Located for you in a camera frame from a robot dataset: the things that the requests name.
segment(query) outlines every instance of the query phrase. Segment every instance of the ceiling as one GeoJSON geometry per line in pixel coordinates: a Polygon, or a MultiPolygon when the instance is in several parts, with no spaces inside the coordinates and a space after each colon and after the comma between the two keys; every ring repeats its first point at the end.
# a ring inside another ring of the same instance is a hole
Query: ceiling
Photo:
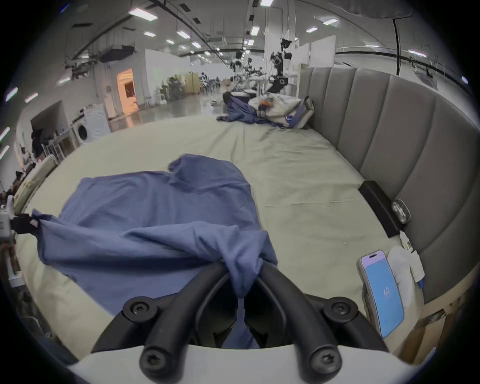
{"type": "MultiPolygon", "coordinates": [[[[272,6],[283,6],[287,9],[288,0],[274,0],[272,6]]],[[[205,40],[225,38],[220,42],[211,43],[214,48],[240,48],[246,32],[253,25],[260,27],[260,32],[253,37],[252,48],[263,49],[265,30],[265,14],[267,8],[253,8],[253,0],[171,0],[167,7],[178,17],[184,19],[196,29],[205,40]],[[180,5],[186,4],[190,11],[185,11],[180,5]],[[248,21],[254,15],[253,23],[248,21]],[[193,21],[197,18],[200,24],[193,21]]],[[[375,20],[349,14],[342,9],[331,5],[327,0],[295,0],[296,36],[300,44],[335,34],[338,47],[351,47],[372,43],[383,47],[391,47],[395,41],[392,21],[389,19],[375,20]],[[339,21],[333,25],[324,25],[323,21],[329,18],[339,21]],[[306,29],[316,26],[317,31],[308,34],[306,29]]],[[[270,12],[280,12],[279,8],[270,12]]],[[[283,22],[287,18],[282,11],[283,22]]],[[[402,49],[413,48],[428,54],[428,59],[438,59],[453,71],[460,73],[455,59],[450,55],[441,39],[436,33],[416,14],[410,18],[397,21],[402,49]]],[[[12,87],[18,86],[19,92],[3,108],[2,114],[7,114],[4,120],[6,125],[15,126],[14,120],[25,107],[23,99],[33,92],[43,94],[51,90],[58,79],[65,72],[65,63],[72,58],[82,47],[100,36],[86,50],[97,54],[111,44],[135,44],[137,49],[156,49],[173,54],[190,52],[203,52],[207,46],[198,37],[190,32],[184,24],[165,10],[155,6],[148,0],[79,0],[74,1],[52,23],[49,29],[41,36],[28,52],[17,74],[12,78],[12,87]],[[131,8],[148,8],[158,18],[147,21],[136,16],[129,16],[131,8]],[[108,28],[118,24],[110,31],[108,28]],[[191,39],[185,40],[177,34],[184,30],[191,39]],[[155,33],[155,37],[144,35],[144,31],[155,33]],[[166,39],[172,39],[175,44],[170,45],[166,39]],[[192,42],[197,41],[201,48],[195,48],[192,42]]]]}

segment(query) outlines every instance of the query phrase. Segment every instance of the doorway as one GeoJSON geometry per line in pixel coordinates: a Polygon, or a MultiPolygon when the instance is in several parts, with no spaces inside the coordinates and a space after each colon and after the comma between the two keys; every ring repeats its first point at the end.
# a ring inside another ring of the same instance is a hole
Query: doorway
{"type": "Polygon", "coordinates": [[[127,69],[117,75],[121,109],[125,115],[130,115],[138,110],[135,85],[133,83],[133,71],[127,69]]]}

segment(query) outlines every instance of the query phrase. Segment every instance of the phone screen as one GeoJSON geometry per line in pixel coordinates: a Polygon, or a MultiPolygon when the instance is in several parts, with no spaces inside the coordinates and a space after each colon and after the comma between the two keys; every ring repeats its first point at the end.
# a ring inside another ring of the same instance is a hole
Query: phone screen
{"type": "Polygon", "coordinates": [[[377,307],[382,337],[390,334],[403,321],[403,306],[392,270],[385,257],[365,267],[377,307]]]}

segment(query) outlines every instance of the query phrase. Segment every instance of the person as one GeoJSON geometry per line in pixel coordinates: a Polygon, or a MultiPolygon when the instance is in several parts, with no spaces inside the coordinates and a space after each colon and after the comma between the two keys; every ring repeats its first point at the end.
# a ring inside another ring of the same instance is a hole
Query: person
{"type": "Polygon", "coordinates": [[[5,191],[0,194],[0,205],[7,205],[7,193],[5,191]]]}
{"type": "Polygon", "coordinates": [[[32,132],[32,150],[36,159],[43,160],[43,148],[40,136],[42,135],[43,129],[37,129],[32,132]]]}
{"type": "Polygon", "coordinates": [[[35,168],[35,163],[32,159],[32,155],[25,147],[22,147],[22,157],[24,161],[25,173],[28,175],[30,171],[35,168]]]}

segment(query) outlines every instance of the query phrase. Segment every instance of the blue cloth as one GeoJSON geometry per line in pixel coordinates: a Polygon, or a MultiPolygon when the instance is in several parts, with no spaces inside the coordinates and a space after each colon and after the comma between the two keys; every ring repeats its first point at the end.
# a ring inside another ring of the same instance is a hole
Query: blue cloth
{"type": "Polygon", "coordinates": [[[248,124],[270,124],[274,125],[271,121],[267,119],[261,119],[257,117],[255,110],[249,106],[247,103],[239,100],[236,97],[231,97],[227,104],[226,116],[218,116],[218,121],[243,121],[248,124]]]}
{"type": "Polygon", "coordinates": [[[262,258],[276,264],[250,185],[233,164],[204,156],[168,169],[82,179],[59,218],[34,211],[42,262],[112,314],[132,297],[180,291],[219,259],[245,296],[262,258]]]}

